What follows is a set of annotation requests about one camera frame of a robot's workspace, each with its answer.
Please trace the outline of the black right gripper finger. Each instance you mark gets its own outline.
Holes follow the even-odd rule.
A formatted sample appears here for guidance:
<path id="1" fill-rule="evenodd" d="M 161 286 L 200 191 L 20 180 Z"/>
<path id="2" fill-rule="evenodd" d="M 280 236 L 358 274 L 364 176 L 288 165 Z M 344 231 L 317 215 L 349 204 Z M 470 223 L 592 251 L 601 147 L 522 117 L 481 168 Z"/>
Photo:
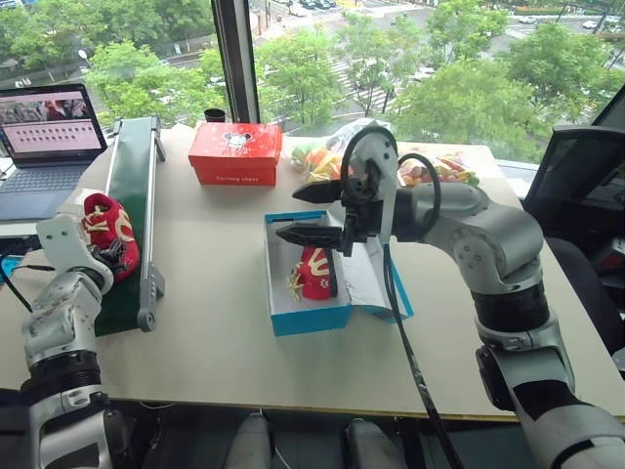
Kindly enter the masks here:
<path id="1" fill-rule="evenodd" d="M 342 195 L 340 180 L 313 181 L 305 183 L 292 193 L 292 197 L 313 204 L 329 204 Z"/>
<path id="2" fill-rule="evenodd" d="M 288 243 L 303 247 L 343 248 L 343 231 L 340 227 L 293 223 L 277 229 L 275 234 Z"/>

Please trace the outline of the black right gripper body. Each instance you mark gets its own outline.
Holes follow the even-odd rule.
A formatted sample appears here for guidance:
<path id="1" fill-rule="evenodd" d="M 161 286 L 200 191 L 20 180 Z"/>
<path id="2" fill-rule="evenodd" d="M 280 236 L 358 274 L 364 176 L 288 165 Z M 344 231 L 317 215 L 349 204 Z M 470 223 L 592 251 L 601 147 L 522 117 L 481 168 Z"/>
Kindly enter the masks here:
<path id="1" fill-rule="evenodd" d="M 364 173 L 351 173 L 350 164 L 341 169 L 341 204 L 345 209 L 342 253 L 351 257 L 355 243 L 365 243 L 370 236 L 381 231 L 382 205 L 378 196 L 382 174 L 377 165 L 368 160 Z"/>

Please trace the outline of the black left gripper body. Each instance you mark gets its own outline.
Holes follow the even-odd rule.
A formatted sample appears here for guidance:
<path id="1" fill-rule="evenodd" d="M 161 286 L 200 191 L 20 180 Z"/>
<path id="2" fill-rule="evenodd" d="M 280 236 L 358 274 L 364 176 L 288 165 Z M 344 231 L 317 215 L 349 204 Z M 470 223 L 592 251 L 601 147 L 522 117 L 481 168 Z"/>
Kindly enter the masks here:
<path id="1" fill-rule="evenodd" d="M 114 240 L 108 247 L 100 248 L 96 244 L 89 245 L 91 255 L 99 262 L 105 264 L 110 270 L 121 270 L 121 257 L 123 254 L 123 242 Z"/>

